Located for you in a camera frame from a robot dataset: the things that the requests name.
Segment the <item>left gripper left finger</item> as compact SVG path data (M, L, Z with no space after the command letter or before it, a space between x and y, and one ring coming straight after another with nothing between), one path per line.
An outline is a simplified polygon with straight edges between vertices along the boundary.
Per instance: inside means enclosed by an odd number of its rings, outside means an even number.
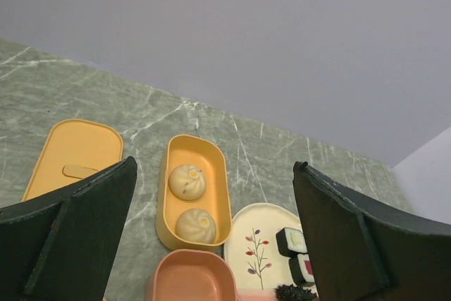
M129 156L1 208L1 299L102 300L136 181Z

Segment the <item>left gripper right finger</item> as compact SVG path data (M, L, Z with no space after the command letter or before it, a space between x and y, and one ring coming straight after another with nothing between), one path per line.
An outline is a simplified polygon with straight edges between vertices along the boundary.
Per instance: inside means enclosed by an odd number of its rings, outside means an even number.
M450 225L296 162L293 189L320 300L449 300Z

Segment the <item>red sushi roll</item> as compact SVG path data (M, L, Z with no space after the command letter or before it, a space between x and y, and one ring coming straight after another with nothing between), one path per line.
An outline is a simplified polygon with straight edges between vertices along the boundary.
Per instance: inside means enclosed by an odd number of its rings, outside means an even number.
M313 269L308 254L299 253L288 260L290 273L296 285L314 283Z

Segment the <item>yellow sushi roll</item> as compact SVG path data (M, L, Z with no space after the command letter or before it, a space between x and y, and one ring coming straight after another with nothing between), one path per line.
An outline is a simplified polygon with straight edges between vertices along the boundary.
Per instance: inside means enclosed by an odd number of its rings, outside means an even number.
M307 245L301 230L284 227L276 233L278 252L284 257L296 257L306 254Z

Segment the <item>black sea cucumber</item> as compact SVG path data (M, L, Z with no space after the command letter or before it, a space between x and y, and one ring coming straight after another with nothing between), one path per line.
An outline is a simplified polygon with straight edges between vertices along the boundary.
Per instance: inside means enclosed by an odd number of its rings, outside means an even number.
M312 301L318 296L310 289L304 289L302 286L279 285L274 289L278 301Z

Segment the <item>steamed bun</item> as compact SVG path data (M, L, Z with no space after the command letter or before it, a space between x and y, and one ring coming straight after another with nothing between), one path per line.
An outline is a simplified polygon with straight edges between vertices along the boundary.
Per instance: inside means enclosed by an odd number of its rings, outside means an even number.
M206 178L199 167L193 164L182 164L172 170L169 176L169 188L180 199L196 200L206 190Z
M178 217L175 234L188 242L212 244L216 238L216 222L204 209L188 209Z

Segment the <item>orange lunch box lid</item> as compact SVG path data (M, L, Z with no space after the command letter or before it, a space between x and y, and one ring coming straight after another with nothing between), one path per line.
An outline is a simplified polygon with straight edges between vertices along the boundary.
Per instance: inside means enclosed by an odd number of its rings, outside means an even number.
M119 162L123 139L113 128L82 119L52 127L22 201L47 194Z

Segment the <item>pink lunch box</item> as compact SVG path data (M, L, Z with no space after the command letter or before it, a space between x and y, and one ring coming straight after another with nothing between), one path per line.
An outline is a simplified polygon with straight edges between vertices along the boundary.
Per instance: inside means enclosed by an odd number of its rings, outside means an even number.
M147 282L145 300L238 300L230 267L217 254L201 250L174 250L156 267Z

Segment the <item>orange lunch box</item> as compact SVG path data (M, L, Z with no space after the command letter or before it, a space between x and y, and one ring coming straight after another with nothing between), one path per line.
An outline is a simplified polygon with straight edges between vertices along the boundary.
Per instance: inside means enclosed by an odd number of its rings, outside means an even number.
M170 174L179 165L194 165L206 178L206 192L194 201L176 197L170 190ZM184 240L175 232L179 216L191 208L203 209L216 224L216 237L209 244ZM226 159L212 142L192 135L176 135L168 142L161 160L156 208L156 233L170 250L190 249L213 252L230 236L232 214Z

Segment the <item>pink and cream plate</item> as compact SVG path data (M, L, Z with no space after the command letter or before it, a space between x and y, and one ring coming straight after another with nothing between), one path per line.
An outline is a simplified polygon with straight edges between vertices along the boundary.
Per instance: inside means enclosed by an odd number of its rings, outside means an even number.
M289 259L276 243L276 233L284 227L302 229L297 215L275 204L254 203L234 215L223 255L239 300L275 300L278 286L293 284Z

